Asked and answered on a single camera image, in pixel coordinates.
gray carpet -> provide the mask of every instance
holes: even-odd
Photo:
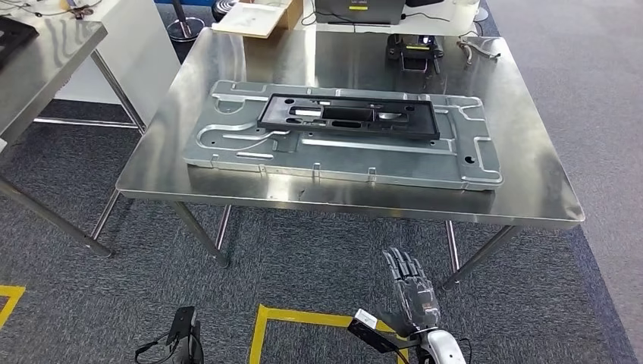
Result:
[[[89,230],[136,140],[132,130],[33,125],[3,154],[0,171]],[[191,207],[213,233],[221,208]],[[0,331],[0,362],[129,362],[181,305],[198,307],[207,362],[247,362],[259,304],[341,315],[391,308],[386,246],[418,256],[436,281],[448,272],[439,221],[240,207],[231,219],[224,249],[232,263],[221,269],[167,205],[121,199],[101,238],[116,254],[99,259],[0,199],[0,282],[27,287]],[[462,256],[497,230],[455,228]],[[612,361],[569,241],[557,232],[523,232],[438,298],[443,326],[472,339],[476,363]],[[262,362],[313,360],[394,359],[340,328],[269,323]]]

black device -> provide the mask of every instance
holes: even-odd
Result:
[[[417,6],[438,4],[443,1],[444,0],[406,0],[406,5],[410,6],[411,8],[415,8]]]
[[[399,24],[405,0],[314,0],[317,23]]]
[[[266,103],[257,126],[364,137],[440,139],[433,104],[423,100],[275,93]]]
[[[399,353],[402,349],[415,348],[419,363],[435,364],[431,354],[421,348],[422,340],[417,334],[411,335],[407,340],[401,340],[395,336],[377,332],[357,317],[353,317],[347,330],[382,354]]]
[[[438,59],[442,58],[444,52],[435,36],[391,34],[386,46],[387,59],[398,61],[402,71],[428,74],[432,65],[435,73],[440,73]]]
[[[161,364],[171,359],[173,364],[203,364],[203,347],[201,346],[201,324],[196,320],[194,306],[180,307],[174,314],[170,331],[155,340],[142,345],[134,353],[136,364]],[[160,345],[160,340],[167,337],[165,346],[168,354],[157,360],[140,361],[141,354]]]
[[[37,36],[38,31],[29,24],[0,17],[0,69],[8,63],[10,57]]]

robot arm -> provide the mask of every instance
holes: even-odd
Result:
[[[436,364],[466,364],[456,338],[449,332],[433,330],[420,336],[420,347],[431,355]]]
[[[449,332],[438,329],[440,309],[433,285],[426,278],[417,259],[396,248],[384,251],[393,275],[395,297],[400,304],[396,313],[380,312],[380,319],[392,328],[399,340],[375,330],[377,319],[360,309],[348,330],[377,349],[380,353],[400,352],[415,347],[419,364],[465,364],[456,339]]]

yellow floor tape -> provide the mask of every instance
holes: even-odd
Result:
[[[295,311],[292,309],[273,309],[259,305],[257,312],[257,321],[255,323],[255,333],[252,336],[252,344],[250,346],[249,364],[259,364],[261,360],[261,352],[263,348],[263,340],[265,337],[265,327],[268,320],[299,322],[302,324],[325,325],[334,326],[338,328],[346,328],[353,318],[345,315],[329,315],[326,313],[304,312]],[[376,326],[378,331],[394,332],[391,328],[386,326],[382,321],[378,321]],[[409,357],[407,349],[401,350],[402,355],[406,358]],[[398,364],[403,364],[402,359],[397,358]]]
[[[24,287],[20,286],[0,286],[0,296],[9,297],[5,306],[0,310],[0,328],[5,324],[11,312],[13,312],[16,303],[24,293]]]

hole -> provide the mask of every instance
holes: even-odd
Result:
[[[321,115],[324,119],[340,119],[346,121],[373,121],[374,112],[370,108],[346,108],[328,106]]]
[[[248,158],[248,159],[262,159],[265,161],[269,161],[273,159],[272,154],[264,154],[264,153],[248,153],[248,152],[238,152],[237,157],[239,158]]]
[[[293,106],[288,111],[290,115],[299,115],[299,116],[312,116],[314,118],[319,118],[322,115],[321,108],[302,108],[299,106]]]
[[[352,129],[359,129],[362,127],[362,123],[358,123],[356,121],[333,121],[332,124],[334,127],[349,127]]]

